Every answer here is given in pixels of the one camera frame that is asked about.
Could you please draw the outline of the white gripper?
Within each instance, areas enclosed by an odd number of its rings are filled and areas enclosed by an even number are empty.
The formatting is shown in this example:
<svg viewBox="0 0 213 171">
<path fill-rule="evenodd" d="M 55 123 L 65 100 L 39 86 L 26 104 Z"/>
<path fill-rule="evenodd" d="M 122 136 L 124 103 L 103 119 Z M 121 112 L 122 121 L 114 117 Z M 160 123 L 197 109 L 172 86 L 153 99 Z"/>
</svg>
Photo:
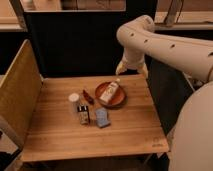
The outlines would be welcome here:
<svg viewBox="0 0 213 171">
<path fill-rule="evenodd" d="M 130 70 L 142 69 L 142 74 L 145 76 L 145 78 L 148 78 L 148 70 L 146 64 L 144 64 L 144 53 L 137 50 L 125 48 L 122 61 L 120 61 L 119 64 L 117 65 L 115 74 L 120 75 L 126 72 L 127 69 Z"/>
</svg>

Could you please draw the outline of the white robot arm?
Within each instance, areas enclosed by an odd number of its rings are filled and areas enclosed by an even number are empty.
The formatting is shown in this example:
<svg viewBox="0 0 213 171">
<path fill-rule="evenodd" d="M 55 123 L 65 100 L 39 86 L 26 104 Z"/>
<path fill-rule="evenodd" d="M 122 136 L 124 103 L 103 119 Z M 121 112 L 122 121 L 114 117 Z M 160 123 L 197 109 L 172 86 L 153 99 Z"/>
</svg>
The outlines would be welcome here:
<svg viewBox="0 0 213 171">
<path fill-rule="evenodd" d="M 213 41 L 158 34 L 148 15 L 120 26 L 117 39 L 118 74 L 152 58 L 148 85 L 170 145 L 152 155 L 152 171 L 213 171 Z"/>
</svg>

